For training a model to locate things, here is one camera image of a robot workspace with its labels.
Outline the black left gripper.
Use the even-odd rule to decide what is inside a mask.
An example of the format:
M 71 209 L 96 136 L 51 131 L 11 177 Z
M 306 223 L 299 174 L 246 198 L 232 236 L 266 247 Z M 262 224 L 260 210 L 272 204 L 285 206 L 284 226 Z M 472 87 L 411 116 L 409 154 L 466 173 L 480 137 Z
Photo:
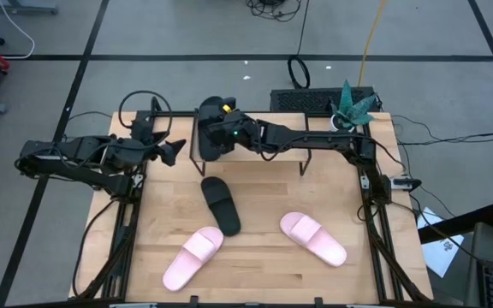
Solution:
M 155 160 L 158 156 L 167 166 L 174 166 L 177 155 L 186 144 L 186 140 L 165 142 L 159 146 L 168 136 L 169 132 L 166 131 L 149 132 L 146 135 L 145 145 L 137 139 L 117 139 L 116 168 L 129 169 L 142 164 L 144 161 Z

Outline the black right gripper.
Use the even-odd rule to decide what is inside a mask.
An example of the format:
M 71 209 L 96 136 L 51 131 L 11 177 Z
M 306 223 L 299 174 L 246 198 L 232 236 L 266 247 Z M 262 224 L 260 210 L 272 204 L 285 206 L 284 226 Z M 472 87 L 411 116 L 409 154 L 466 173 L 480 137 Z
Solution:
M 250 151 L 262 150 L 261 128 L 258 122 L 243 113 L 231 113 L 222 121 L 215 121 L 205 127 L 208 132 L 216 131 L 216 140 L 206 137 L 207 147 L 211 151 L 231 151 L 235 144 Z

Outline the black slide sandal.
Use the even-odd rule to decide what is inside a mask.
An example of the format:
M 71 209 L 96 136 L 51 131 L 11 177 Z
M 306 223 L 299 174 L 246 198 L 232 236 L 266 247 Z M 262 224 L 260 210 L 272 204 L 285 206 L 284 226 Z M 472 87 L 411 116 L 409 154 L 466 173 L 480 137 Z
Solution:
M 223 106 L 227 104 L 232 109 L 236 106 L 236 99 L 212 96 L 207 98 L 199 106 L 198 132 L 199 132 L 199 154 L 205 161 L 217 160 L 221 152 L 211 143 L 207 136 L 207 128 L 210 124 L 223 120 L 225 111 Z
M 201 181 L 205 202 L 222 233 L 235 236 L 241 231 L 241 221 L 228 185 L 220 178 L 211 176 Z

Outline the pink slide sandal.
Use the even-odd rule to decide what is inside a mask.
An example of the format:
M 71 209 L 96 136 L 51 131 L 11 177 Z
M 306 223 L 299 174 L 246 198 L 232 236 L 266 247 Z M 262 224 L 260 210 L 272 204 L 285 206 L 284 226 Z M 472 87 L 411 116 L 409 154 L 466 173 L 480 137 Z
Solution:
M 171 292 L 183 289 L 195 274 L 217 253 L 223 243 L 219 228 L 204 227 L 182 245 L 163 274 L 162 283 Z
M 289 212 L 280 221 L 281 230 L 296 244 L 332 267 L 347 260 L 345 248 L 316 220 L 301 212 Z

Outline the wooden shoe rack table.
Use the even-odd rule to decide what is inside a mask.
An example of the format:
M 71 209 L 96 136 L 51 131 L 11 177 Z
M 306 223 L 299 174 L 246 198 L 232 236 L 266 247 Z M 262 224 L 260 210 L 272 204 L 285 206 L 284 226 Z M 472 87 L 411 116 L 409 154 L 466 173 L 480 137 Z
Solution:
M 308 117 L 302 113 L 248 113 L 256 120 L 268 121 L 275 124 L 286 126 L 292 130 L 307 131 L 309 129 Z M 199 110 L 193 112 L 192 133 L 189 141 L 189 159 L 202 176 L 206 175 L 206 164 L 199 154 Z M 295 163 L 299 167 L 300 175 L 303 176 L 307 171 L 312 160 L 311 150 L 290 150 L 278 154 L 272 162 Z M 264 159 L 253 151 L 237 145 L 233 151 L 220 156 L 217 163 L 264 163 Z

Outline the black ventilated equipment case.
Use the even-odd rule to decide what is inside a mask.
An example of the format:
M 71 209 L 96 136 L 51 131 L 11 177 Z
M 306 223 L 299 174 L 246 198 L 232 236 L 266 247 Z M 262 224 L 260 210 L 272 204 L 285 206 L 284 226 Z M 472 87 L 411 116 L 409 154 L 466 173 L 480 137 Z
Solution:
M 330 115 L 331 104 L 338 106 L 342 97 L 340 87 L 272 90 L 272 112 L 303 112 L 314 116 Z

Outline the white plant pot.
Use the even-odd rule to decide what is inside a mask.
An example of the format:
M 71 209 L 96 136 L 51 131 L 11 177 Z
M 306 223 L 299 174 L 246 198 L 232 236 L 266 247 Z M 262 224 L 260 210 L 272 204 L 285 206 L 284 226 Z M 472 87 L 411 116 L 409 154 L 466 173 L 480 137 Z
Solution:
M 344 121 L 340 116 L 333 115 L 330 118 L 330 130 L 341 133 L 351 132 L 353 130 L 353 126 L 349 122 Z

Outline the green snake plant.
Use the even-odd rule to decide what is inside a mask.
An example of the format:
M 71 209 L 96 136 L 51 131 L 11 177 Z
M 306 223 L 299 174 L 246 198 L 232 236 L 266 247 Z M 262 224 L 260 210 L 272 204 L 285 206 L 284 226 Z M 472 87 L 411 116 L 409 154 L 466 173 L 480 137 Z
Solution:
M 340 116 L 344 121 L 349 122 L 353 129 L 357 126 L 364 126 L 370 123 L 374 117 L 369 115 L 371 107 L 377 103 L 377 95 L 372 94 L 367 98 L 362 98 L 358 103 L 353 101 L 353 94 L 348 80 L 345 80 L 342 87 L 342 94 L 339 104 L 330 103 L 332 115 Z

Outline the grey stand base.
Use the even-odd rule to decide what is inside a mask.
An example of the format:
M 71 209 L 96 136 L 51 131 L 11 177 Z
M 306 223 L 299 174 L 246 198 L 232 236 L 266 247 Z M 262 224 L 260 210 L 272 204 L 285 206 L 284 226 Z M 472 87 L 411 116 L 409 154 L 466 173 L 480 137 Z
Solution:
M 18 13 L 48 13 L 56 15 L 59 12 L 56 0 L 0 0 L 0 11 L 8 14 Z

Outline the white paper sheet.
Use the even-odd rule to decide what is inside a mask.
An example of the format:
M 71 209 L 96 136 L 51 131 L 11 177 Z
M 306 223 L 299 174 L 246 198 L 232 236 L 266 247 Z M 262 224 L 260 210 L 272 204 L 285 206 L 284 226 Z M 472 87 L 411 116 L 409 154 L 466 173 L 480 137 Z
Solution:
M 437 216 L 431 209 L 424 207 L 423 215 L 419 214 L 417 219 L 417 227 L 421 229 L 442 221 L 443 219 L 440 216 Z M 422 245 L 426 266 L 440 278 L 446 275 L 450 264 L 459 251 L 458 246 L 453 241 L 457 244 L 462 244 L 464 236 L 455 235 L 451 240 L 438 240 Z

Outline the black bar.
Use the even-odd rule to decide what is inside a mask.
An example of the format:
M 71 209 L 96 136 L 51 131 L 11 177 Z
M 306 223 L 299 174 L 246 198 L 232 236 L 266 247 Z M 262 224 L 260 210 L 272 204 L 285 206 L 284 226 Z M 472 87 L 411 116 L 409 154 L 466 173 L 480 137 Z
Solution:
M 426 244 L 458 234 L 470 233 L 480 222 L 493 227 L 493 204 L 448 220 L 430 222 L 419 229 L 418 234 L 421 243 Z

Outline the black aluminium table frame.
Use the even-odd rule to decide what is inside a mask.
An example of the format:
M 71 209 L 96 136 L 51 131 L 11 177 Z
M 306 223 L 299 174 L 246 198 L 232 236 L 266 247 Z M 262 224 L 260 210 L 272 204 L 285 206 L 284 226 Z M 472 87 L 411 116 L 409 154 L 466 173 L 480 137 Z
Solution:
M 77 274 L 83 290 L 106 262 L 115 232 L 136 225 L 133 250 L 108 280 L 102 295 L 121 294 L 129 302 L 309 304 L 375 304 L 378 301 L 371 249 L 365 225 L 358 219 L 361 203 L 355 168 L 335 151 L 291 150 L 262 158 L 242 147 L 208 163 L 206 174 L 229 186 L 241 231 L 224 240 L 220 250 L 180 291 L 167 290 L 163 274 L 181 246 L 215 219 L 201 191 L 197 135 L 189 116 L 159 116 L 158 131 L 185 146 L 176 164 L 147 166 L 139 207 L 112 204 L 105 192 L 93 196 Z M 298 246 L 280 228 L 289 212 L 318 221 L 346 249 L 337 268 Z

